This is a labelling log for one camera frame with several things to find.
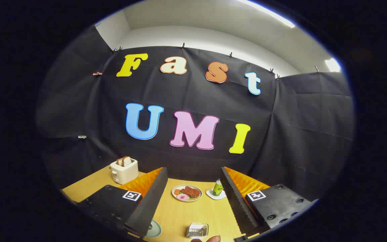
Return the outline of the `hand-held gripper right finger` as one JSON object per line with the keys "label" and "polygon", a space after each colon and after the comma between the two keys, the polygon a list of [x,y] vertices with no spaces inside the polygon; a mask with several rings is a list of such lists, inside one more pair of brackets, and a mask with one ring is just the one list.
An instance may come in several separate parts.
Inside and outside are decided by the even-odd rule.
{"label": "hand-held gripper right finger", "polygon": [[281,228],[317,202],[285,185],[268,186],[228,167],[221,168],[220,181],[244,237]]}

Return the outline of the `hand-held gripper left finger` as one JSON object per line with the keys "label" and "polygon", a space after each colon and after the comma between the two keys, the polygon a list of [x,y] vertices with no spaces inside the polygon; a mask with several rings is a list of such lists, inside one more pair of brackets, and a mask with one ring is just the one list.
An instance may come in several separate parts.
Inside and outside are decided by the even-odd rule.
{"label": "hand-held gripper left finger", "polygon": [[141,239],[148,232],[167,181],[167,169],[160,167],[120,187],[105,185],[77,206],[118,234],[132,233]]}

